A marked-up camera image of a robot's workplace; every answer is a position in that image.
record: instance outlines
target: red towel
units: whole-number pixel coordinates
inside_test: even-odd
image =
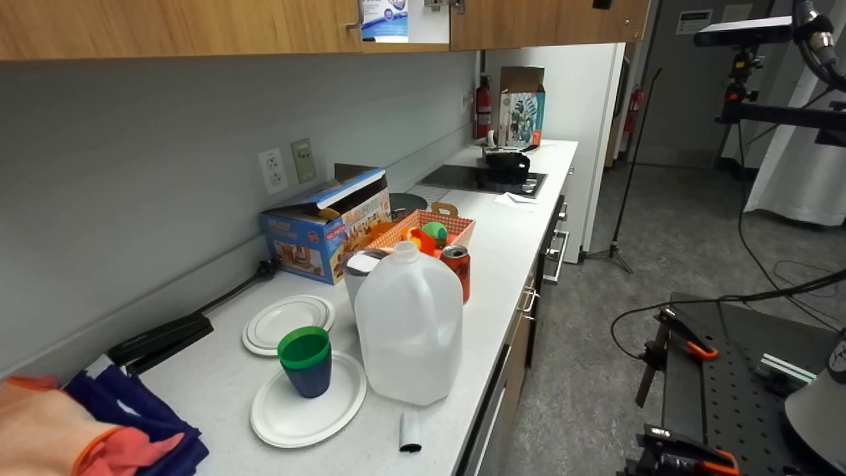
[[[0,476],[129,476],[183,436],[151,442],[136,429],[98,422],[44,377],[0,381]]]

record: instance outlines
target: cardboard box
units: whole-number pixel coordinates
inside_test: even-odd
[[[544,133],[544,68],[503,67],[500,72],[500,145],[528,147]]]
[[[347,260],[370,244],[370,229],[392,221],[386,168],[343,167],[335,176],[261,211],[261,232],[282,270],[337,283]]]

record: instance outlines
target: blue cloth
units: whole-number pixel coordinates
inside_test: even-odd
[[[92,417],[115,426],[134,426],[152,442],[183,434],[183,442],[155,465],[140,471],[143,476],[195,473],[195,465],[209,454],[200,430],[187,426],[166,401],[162,401],[140,377],[123,375],[110,365],[98,377],[84,371],[65,384]]]

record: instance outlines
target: wooden upper cabinet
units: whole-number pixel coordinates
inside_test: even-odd
[[[496,49],[525,45],[636,43],[648,0],[466,0],[452,10],[452,49]]]
[[[640,39],[648,0],[466,0],[419,43],[359,38],[359,0],[0,0],[0,61],[488,49]]]
[[[3,0],[0,61],[353,52],[357,20],[357,0]]]

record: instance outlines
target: backsplash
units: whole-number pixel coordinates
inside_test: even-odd
[[[411,184],[468,135],[471,77],[471,56],[0,67],[0,375],[57,347],[81,365],[113,342],[73,336],[253,245],[282,199],[258,151],[308,137],[319,174],[353,162]]]

